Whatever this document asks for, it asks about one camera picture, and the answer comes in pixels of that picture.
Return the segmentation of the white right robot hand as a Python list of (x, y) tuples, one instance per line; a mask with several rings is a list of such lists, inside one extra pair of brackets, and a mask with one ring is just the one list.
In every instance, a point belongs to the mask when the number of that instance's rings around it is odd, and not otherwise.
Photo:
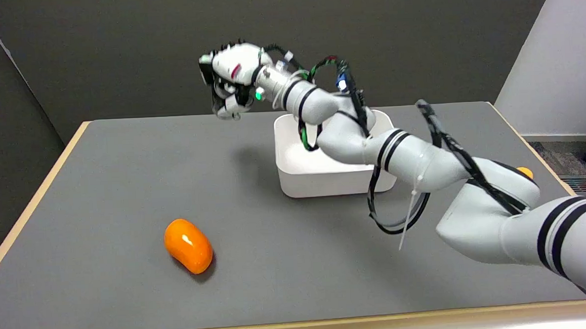
[(273, 60), (263, 47), (231, 42), (203, 54), (198, 64), (210, 87), (213, 114), (222, 120), (239, 120), (252, 106), (257, 74)]

